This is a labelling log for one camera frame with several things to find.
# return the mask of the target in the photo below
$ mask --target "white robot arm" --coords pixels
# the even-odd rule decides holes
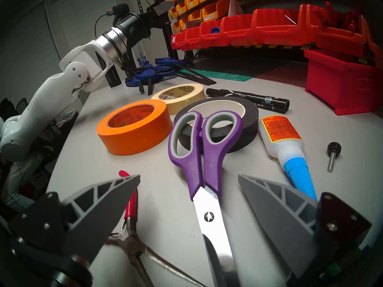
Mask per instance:
[[[75,100],[79,90],[95,91],[113,63],[123,66],[122,56],[139,40],[149,37],[150,29],[155,26],[158,16],[172,6],[166,1],[152,5],[143,14],[129,12],[127,5],[124,7],[127,12],[115,15],[116,22],[113,22],[111,29],[96,40],[70,51],[59,65],[63,73],[50,76],[34,94],[24,112],[4,122],[0,132],[0,152],[5,160],[23,160],[33,141]],[[102,70],[88,52],[97,52],[106,67]]]

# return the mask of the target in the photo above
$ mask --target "scissors blade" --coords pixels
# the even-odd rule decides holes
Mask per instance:
[[[200,187],[193,197],[193,203],[216,285],[240,286],[217,194],[209,187]]]

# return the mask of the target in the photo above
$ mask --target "table surface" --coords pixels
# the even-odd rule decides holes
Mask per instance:
[[[383,119],[374,113],[336,116],[333,109],[304,91],[306,75],[307,65],[293,62],[244,83],[216,79],[217,84],[211,87],[289,99],[286,116],[304,140],[317,196],[331,192],[372,222],[362,244],[371,245],[383,222]],[[160,82],[155,84],[154,93],[183,83],[189,81],[177,77]],[[181,270],[206,286],[213,286],[185,177],[168,157],[168,138],[140,154],[116,156],[106,150],[96,133],[97,124],[107,114],[147,98],[138,88],[124,85],[92,93],[65,142],[48,191],[58,192],[63,200],[85,186],[117,178],[119,170],[140,174],[140,239]],[[261,118],[273,112],[260,109],[259,115]],[[326,150],[333,141],[342,145],[342,153],[333,173],[328,173]],[[238,184],[238,174],[289,184],[278,160],[268,155],[259,134],[245,148],[226,155],[221,209],[242,286],[285,286],[289,268],[257,221]],[[120,230],[122,219],[123,213],[115,231]],[[144,255],[141,259],[156,287],[193,286]],[[144,286],[123,251],[115,246],[103,246],[90,271],[95,287]]]

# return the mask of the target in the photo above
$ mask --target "super glue bottle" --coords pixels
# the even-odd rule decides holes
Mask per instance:
[[[259,120],[258,128],[267,152],[278,158],[295,188],[316,200],[309,168],[302,152],[304,143],[287,117],[265,117]]]

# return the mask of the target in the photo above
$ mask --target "pliers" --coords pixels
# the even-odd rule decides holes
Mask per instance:
[[[129,174],[125,171],[120,171],[119,175],[121,177],[129,176]],[[183,279],[194,283],[197,286],[200,287],[206,287],[202,283],[198,282],[197,280],[190,277],[188,274],[184,273],[162,257],[160,257],[158,254],[156,254],[151,248],[146,246],[138,237],[136,232],[136,222],[137,222],[137,190],[132,195],[132,198],[128,202],[125,210],[125,218],[124,223],[122,225],[123,228],[123,234],[127,234],[127,238],[125,240],[121,240],[120,238],[116,237],[116,233],[112,233],[111,236],[107,239],[106,243],[111,245],[116,245],[122,248],[125,252],[125,254],[129,258],[129,262],[134,268],[137,270],[138,274],[140,275],[142,281],[145,283],[147,287],[154,287],[152,280],[150,279],[148,273],[145,270],[144,265],[142,264],[140,260],[140,255],[145,254],[147,257],[149,257],[151,260],[157,262],[162,267],[166,268],[167,270],[171,271],[172,273],[175,273],[176,275],[182,277]]]

